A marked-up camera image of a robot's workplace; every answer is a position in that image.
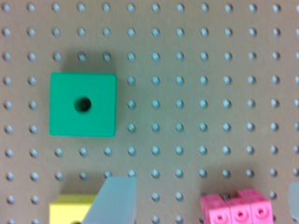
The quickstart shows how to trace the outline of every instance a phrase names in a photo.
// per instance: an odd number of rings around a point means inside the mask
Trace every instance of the green square block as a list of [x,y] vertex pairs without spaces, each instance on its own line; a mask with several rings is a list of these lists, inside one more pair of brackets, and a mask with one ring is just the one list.
[[112,137],[116,129],[114,74],[54,72],[50,77],[50,134]]

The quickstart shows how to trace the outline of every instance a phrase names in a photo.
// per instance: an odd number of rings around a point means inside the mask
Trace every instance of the yellow block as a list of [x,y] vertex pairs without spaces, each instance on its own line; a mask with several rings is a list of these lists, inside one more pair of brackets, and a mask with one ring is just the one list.
[[96,195],[63,194],[50,204],[50,224],[78,224],[86,216]]

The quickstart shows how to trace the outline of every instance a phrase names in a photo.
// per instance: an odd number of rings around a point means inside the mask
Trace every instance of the block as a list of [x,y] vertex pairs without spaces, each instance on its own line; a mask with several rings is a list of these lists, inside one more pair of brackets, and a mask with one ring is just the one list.
[[272,204],[263,195],[252,195],[246,198],[250,203],[252,213],[252,223],[273,224]]
[[208,194],[208,195],[202,196],[200,198],[200,204],[202,206],[203,214],[205,214],[205,211],[206,211],[205,204],[214,203],[217,201],[221,201],[221,202],[223,201],[222,197],[219,194]]
[[136,178],[109,177],[82,224],[134,224]]
[[50,134],[112,137],[116,130],[114,74],[55,72],[50,77]]
[[230,209],[224,201],[204,203],[203,213],[206,224],[231,224]]
[[241,189],[237,191],[238,197],[248,197],[252,195],[263,196],[262,193],[257,189]]
[[231,211],[232,224],[252,224],[250,203],[243,198],[233,198],[225,201]]
[[50,204],[50,224],[77,224],[86,216],[96,195],[60,195]]

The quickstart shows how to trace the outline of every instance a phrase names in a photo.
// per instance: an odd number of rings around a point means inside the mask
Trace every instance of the pink connecting cube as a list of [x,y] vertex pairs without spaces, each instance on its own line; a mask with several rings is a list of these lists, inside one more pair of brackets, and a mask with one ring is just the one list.
[[243,198],[225,201],[231,211],[232,224],[252,224],[251,207]]
[[207,195],[201,199],[205,224],[231,224],[230,209],[219,195]]
[[257,189],[241,189],[237,191],[237,196],[240,198],[246,198],[248,196],[263,196],[260,191],[258,191]]
[[252,213],[252,223],[254,224],[273,224],[272,204],[262,196],[247,197]]

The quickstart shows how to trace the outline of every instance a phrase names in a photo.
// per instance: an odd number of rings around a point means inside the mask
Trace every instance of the hole in green block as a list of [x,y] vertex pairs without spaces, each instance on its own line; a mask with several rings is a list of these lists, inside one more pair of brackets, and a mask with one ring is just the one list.
[[92,101],[87,97],[78,98],[75,102],[75,109],[79,113],[85,113],[92,107]]

